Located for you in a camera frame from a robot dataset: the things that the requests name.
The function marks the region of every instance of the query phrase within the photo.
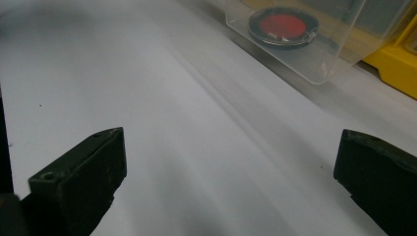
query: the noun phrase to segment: white table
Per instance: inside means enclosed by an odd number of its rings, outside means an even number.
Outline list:
[[[415,100],[359,67],[309,85],[229,29],[221,1],[123,4],[3,26],[21,198],[42,167],[122,126],[128,177],[93,235],[385,235],[332,170],[343,129],[417,154]]]

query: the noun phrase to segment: red disc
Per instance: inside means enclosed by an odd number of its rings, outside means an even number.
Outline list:
[[[265,17],[260,22],[260,29],[275,37],[293,38],[306,31],[306,24],[292,15],[276,14]]]

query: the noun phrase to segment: clear plastic box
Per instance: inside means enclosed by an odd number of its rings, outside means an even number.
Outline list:
[[[395,37],[416,13],[415,2],[226,0],[226,20],[307,81],[319,85]]]

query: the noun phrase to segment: screw hole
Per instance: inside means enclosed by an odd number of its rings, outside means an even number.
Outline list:
[[[40,176],[40,178],[45,179],[45,180],[53,180],[55,179],[55,177],[56,175],[54,172],[47,172]]]

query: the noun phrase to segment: yellow object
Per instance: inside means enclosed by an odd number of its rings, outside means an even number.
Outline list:
[[[383,82],[417,99],[417,15],[402,34],[364,61],[379,72]]]

